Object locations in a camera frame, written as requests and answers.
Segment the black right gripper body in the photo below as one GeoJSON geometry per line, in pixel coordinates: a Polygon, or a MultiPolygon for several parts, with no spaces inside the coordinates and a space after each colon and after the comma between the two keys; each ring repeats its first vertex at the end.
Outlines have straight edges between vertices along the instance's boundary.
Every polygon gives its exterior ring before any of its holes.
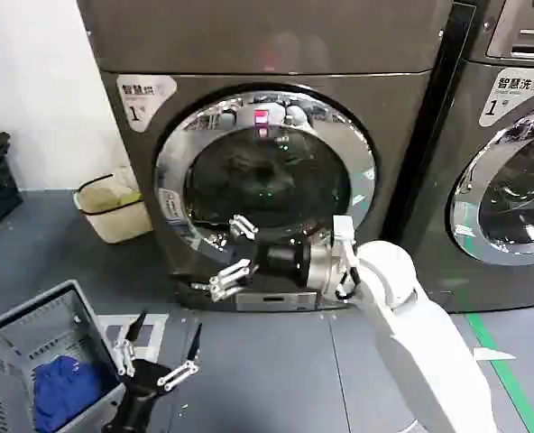
{"type": "Polygon", "coordinates": [[[310,261],[307,244],[263,244],[256,255],[259,273],[288,279],[298,287],[308,285],[310,261]]]}

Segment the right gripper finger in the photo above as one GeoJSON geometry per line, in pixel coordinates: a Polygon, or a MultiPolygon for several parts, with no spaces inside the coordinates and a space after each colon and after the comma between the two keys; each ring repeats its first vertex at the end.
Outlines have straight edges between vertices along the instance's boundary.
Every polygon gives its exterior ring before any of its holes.
{"type": "Polygon", "coordinates": [[[229,264],[221,270],[215,269],[214,273],[210,267],[198,265],[190,270],[188,288],[206,296],[212,302],[220,302],[246,290],[259,269],[260,264],[257,261],[247,258],[229,264]]]}
{"type": "Polygon", "coordinates": [[[226,223],[221,223],[218,231],[215,241],[221,247],[226,247],[228,244],[254,243],[259,234],[259,228],[246,216],[240,214],[235,214],[226,223]]]}

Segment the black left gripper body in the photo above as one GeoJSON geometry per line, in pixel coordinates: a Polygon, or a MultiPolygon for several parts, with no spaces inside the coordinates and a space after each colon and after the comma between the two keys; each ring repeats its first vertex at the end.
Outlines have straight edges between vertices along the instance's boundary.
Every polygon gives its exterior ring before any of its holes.
{"type": "Polygon", "coordinates": [[[168,366],[144,359],[133,361],[134,375],[124,376],[125,387],[122,406],[129,410],[151,410],[155,402],[165,394],[158,380],[172,371],[168,366]]]}

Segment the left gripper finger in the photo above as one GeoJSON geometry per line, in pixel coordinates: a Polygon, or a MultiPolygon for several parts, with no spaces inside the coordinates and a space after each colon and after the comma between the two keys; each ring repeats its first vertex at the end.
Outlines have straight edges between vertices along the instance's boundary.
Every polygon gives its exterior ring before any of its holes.
{"type": "Polygon", "coordinates": [[[200,348],[201,330],[202,324],[199,323],[195,335],[192,338],[186,360],[179,367],[171,370],[157,380],[157,386],[162,388],[165,392],[173,391],[190,376],[198,373],[199,366],[196,364],[196,360],[200,348]]]}
{"type": "Polygon", "coordinates": [[[115,341],[113,347],[115,364],[117,367],[117,374],[119,376],[134,377],[134,359],[135,349],[134,343],[137,340],[141,328],[143,327],[144,320],[148,314],[148,310],[144,309],[137,319],[132,322],[123,337],[118,338],[115,341]]]}

